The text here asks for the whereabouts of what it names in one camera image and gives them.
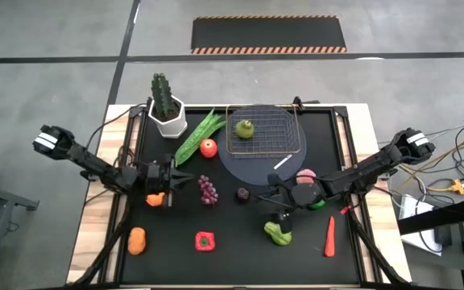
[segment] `wooden table frame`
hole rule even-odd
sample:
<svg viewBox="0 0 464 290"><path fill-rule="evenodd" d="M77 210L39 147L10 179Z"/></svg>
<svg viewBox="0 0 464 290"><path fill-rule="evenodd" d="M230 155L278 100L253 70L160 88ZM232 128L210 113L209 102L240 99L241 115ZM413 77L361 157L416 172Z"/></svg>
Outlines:
<svg viewBox="0 0 464 290"><path fill-rule="evenodd" d="M192 106L226 106L223 104L205 104L205 105L186 105ZM338 133L341 137L341 148L343 151L344 163L347 167L353 163L366 159L368 156L379 151L375 132L371 123L370 112L366 104L312 104L305 107L332 107L345 106L348 112L348 123L343 122L343 118L337 115ZM128 110L130 105L112 105L109 106L106 115L106 121L116 118L125 110ZM101 133L101 141L97 151L97 156L112 164L116 158L119 148L123 145L125 139L125 131L128 123L128 117L125 115L115 122L105 126ZM130 149L135 151L135 144L139 131L139 122L131 125ZM351 138L350 143L354 144L353 148L349 148L347 142ZM387 189L385 182L379 181L377 184L383 189ZM87 199L100 193L103 190L102 184L92 183L87 192ZM92 263L97 253L101 250L106 238L110 220L110 208L113 203L113 193L105 193L98 199L87 204L84 208L80 228L78 230L77 240L72 255L71 264L68 271L68 282L73 282L79 278L85 269ZM118 218L121 217L126 197L119 197ZM357 203L356 197L353 197L353 202ZM370 219L370 225L373 232L373 237L376 246L383 253L387 261L395 268L397 273L406 280L411 280L408 270L407 260L405 258L404 247L400 239L400 232L397 226L395 213L392 207L391 198L378 190L372 190L366 195L367 214L363 215L360 208L356 208L358 219L362 222L364 219ZM362 262L365 269L367 281L375 281L375 276L380 276L380 271L374 272L372 267L373 259L370 257L367 248L360 241ZM109 258L109 266L105 276L100 278L100 281L111 281L114 279L114 270L116 268L116 258L118 244L113 249ZM383 281L387 282L387 278L382 274ZM316 287L316 285L303 285L304 287ZM321 285L322 287L331 287L333 285Z"/></svg>

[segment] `potted plant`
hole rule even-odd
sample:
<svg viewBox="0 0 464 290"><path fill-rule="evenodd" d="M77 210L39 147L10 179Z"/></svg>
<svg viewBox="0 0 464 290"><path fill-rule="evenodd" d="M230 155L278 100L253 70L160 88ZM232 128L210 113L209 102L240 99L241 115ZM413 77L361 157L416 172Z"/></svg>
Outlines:
<svg viewBox="0 0 464 290"><path fill-rule="evenodd" d="M171 88L163 73L153 75L151 81L153 104L148 115L157 124L164 138L176 139L187 129L184 103L171 95Z"/></svg>

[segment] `purple grapes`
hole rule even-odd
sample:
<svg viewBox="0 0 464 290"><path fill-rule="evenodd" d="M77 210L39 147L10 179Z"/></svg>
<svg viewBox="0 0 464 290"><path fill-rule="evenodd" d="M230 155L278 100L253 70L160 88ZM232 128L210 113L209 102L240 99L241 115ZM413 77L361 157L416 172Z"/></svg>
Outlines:
<svg viewBox="0 0 464 290"><path fill-rule="evenodd" d="M201 203L204 205L214 205L218 202L218 194L208 176L200 176L198 180L201 191Z"/></svg>

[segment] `gray floor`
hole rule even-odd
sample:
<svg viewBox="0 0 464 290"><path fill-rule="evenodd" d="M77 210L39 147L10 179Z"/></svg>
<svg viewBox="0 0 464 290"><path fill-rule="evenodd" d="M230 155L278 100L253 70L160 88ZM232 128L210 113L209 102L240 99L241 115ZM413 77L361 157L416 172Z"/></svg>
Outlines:
<svg viewBox="0 0 464 290"><path fill-rule="evenodd" d="M131 3L1 0L0 57L116 56ZM129 55L189 54L198 15L301 14L338 15L349 52L464 52L464 0L143 0ZM21 226L4 240L0 289L64 282L87 183L73 164L34 153L31 141L45 123L71 129L84 143L102 122L115 67L0 64L0 188L41 200L35 213L14 212ZM144 102L156 72L187 103L281 103L295 95L366 102L379 141L408 126L431 132L464 120L464 59L126 64L117 103ZM435 140L437 153L454 146L454 135ZM455 176L423 177L427 183ZM398 173L392 183L404 178ZM403 192L418 194L415 184ZM429 254L421 251L407 254L419 284L462 287L459 271L425 263Z"/></svg>

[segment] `pink ball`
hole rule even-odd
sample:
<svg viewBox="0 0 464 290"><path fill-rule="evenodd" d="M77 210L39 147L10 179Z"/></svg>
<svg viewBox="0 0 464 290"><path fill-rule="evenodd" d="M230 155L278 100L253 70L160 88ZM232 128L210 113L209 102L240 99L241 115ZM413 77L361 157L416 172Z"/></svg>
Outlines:
<svg viewBox="0 0 464 290"><path fill-rule="evenodd" d="M302 184L302 183L314 183L313 177L316 177L316 173L313 172L311 169L302 169L299 171L296 176L302 176L302 177L297 177L296 182L297 184Z"/></svg>

